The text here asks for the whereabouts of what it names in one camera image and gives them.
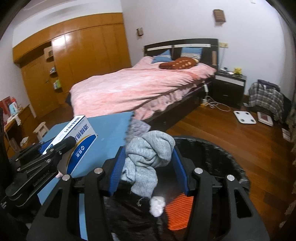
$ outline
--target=dark wooden headboard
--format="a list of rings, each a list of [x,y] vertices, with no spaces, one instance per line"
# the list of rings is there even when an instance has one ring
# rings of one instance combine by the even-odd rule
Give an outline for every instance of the dark wooden headboard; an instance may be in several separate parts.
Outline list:
[[[200,62],[218,69],[218,39],[179,39],[144,46],[144,56],[155,56],[170,50],[172,59],[180,57],[182,47],[202,47]]]

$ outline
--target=orange cloth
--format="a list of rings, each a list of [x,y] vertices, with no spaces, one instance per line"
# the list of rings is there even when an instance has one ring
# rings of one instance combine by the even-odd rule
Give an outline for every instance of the orange cloth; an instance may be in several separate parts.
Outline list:
[[[176,231],[187,227],[192,203],[193,197],[187,197],[182,193],[165,207],[169,230]]]

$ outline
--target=nightstand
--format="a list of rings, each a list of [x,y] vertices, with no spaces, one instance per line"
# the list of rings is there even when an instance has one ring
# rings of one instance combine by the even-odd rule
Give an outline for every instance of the nightstand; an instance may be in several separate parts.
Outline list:
[[[213,99],[231,107],[240,108],[247,77],[218,71],[213,82]]]

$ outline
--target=chair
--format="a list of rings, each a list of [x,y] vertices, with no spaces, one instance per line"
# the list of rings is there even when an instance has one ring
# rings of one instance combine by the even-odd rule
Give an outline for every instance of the chair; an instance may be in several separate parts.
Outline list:
[[[43,136],[48,132],[48,128],[45,125],[46,122],[42,122],[37,128],[33,131],[33,133],[37,134],[38,140],[41,141]]]

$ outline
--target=electrical outlet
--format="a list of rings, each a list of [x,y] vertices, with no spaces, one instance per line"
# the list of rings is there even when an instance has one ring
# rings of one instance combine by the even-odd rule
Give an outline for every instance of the electrical outlet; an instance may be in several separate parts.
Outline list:
[[[220,47],[220,48],[228,48],[228,43],[220,42],[220,43],[219,43],[219,47]]]

